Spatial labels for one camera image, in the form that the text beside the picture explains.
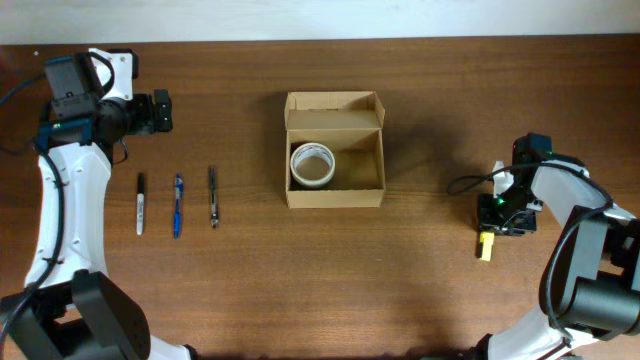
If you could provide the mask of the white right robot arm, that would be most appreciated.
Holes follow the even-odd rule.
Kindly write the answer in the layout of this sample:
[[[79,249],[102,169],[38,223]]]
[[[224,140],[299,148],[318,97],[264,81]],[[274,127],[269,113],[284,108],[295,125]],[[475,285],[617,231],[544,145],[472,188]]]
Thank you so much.
[[[537,229],[549,208],[562,228],[539,285],[539,300],[516,324],[485,335],[474,359],[561,359],[572,350],[639,332],[639,220],[591,179],[583,162],[556,153],[550,137],[514,141],[512,163],[497,162],[476,183],[479,257],[496,236]]]

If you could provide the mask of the white masking tape roll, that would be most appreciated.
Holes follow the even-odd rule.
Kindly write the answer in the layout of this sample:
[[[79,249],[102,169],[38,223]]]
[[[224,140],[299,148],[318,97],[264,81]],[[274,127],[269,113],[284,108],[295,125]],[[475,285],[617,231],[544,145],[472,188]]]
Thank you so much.
[[[317,189],[327,185],[336,170],[333,152],[320,143],[304,143],[290,157],[290,172],[301,186]]]

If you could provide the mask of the yellow highlighter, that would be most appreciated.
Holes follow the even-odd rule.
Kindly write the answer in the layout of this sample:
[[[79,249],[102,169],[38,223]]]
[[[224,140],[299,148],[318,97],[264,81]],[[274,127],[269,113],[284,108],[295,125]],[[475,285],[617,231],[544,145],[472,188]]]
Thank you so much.
[[[495,234],[488,231],[479,233],[476,257],[485,262],[490,262],[492,259],[492,250],[495,240]]]

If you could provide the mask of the black and white marker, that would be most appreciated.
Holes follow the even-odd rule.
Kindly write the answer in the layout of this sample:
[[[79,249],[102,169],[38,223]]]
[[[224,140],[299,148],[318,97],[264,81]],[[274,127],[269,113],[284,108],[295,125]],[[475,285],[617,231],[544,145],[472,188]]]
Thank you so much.
[[[144,232],[144,209],[145,209],[145,178],[143,173],[137,177],[136,193],[136,234],[141,236]]]

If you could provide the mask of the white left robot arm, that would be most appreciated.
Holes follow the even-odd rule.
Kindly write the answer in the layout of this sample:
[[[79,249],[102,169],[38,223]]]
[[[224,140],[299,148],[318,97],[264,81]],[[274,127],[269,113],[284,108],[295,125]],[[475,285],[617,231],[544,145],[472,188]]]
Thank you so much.
[[[114,145],[169,132],[172,104],[153,94],[59,96],[35,138],[43,199],[38,244],[22,292],[1,300],[3,338],[29,359],[195,359],[152,336],[142,308],[108,276],[104,201]]]

